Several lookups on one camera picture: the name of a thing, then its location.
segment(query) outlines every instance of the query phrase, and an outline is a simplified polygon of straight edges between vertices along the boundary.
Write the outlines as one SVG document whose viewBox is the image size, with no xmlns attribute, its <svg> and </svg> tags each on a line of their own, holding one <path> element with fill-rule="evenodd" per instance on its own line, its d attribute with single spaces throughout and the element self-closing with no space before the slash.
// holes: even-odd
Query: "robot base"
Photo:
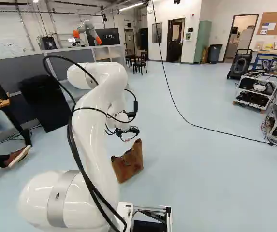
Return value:
<svg viewBox="0 0 277 232">
<path fill-rule="evenodd" d="M 170 207 L 142 207 L 133 206 L 132 203 L 119 202 L 117 212 L 125 219 L 128 227 L 126 232 L 172 232 L 173 214 Z M 134 220 L 136 213 L 142 213 L 158 221 L 138 221 Z M 120 231 L 123 231 L 123 224 L 116 218 Z"/>
</svg>

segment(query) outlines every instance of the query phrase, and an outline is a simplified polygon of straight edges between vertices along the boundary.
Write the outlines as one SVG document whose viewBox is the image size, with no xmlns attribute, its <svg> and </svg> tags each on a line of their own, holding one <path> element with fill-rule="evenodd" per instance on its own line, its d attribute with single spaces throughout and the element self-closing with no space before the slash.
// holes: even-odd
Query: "green cabinet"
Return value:
<svg viewBox="0 0 277 232">
<path fill-rule="evenodd" d="M 194 63 L 201 62 L 203 50 L 205 47 L 209 46 L 209 37 L 211 31 L 211 22 L 210 21 L 200 21 L 198 28 L 196 49 L 194 55 Z"/>
</svg>

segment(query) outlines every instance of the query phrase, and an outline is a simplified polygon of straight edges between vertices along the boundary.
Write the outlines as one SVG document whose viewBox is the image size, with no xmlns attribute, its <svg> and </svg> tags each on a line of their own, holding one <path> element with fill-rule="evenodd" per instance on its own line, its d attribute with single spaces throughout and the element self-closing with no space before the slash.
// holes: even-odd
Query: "cork board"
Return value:
<svg viewBox="0 0 277 232">
<path fill-rule="evenodd" d="M 263 23 L 276 23 L 275 28 L 273 30 L 268 30 L 266 35 L 277 35 L 277 12 L 263 12 L 257 35 L 262 35 L 260 32 Z"/>
</svg>

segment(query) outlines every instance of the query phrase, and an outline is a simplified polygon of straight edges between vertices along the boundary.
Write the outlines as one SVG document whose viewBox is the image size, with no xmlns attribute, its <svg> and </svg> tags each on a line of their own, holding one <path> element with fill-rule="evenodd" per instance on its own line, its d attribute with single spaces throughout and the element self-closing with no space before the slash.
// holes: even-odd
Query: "orange robotic arm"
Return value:
<svg viewBox="0 0 277 232">
<path fill-rule="evenodd" d="M 80 38 L 81 33 L 86 33 L 87 35 L 92 36 L 95 40 L 97 45 L 101 45 L 102 41 L 100 37 L 97 35 L 95 28 L 90 20 L 85 20 L 76 30 L 73 30 L 73 37 Z"/>
</svg>

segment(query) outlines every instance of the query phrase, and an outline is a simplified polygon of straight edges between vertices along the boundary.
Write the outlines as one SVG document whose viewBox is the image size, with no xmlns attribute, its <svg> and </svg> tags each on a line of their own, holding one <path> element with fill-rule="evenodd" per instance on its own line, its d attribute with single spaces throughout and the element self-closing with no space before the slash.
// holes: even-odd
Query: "ceiling light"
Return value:
<svg viewBox="0 0 277 232">
<path fill-rule="evenodd" d="M 125 10 L 127 10 L 127 9 L 130 9 L 130 8 L 133 8 L 133 7 L 136 7 L 136 6 L 141 6 L 141 5 L 143 5 L 143 4 L 144 4 L 143 2 L 138 3 L 138 4 L 134 4 L 134 5 L 132 5 L 132 6 L 128 6 L 128 7 L 122 8 L 122 9 L 120 9 L 119 11 L 125 11 Z"/>
</svg>

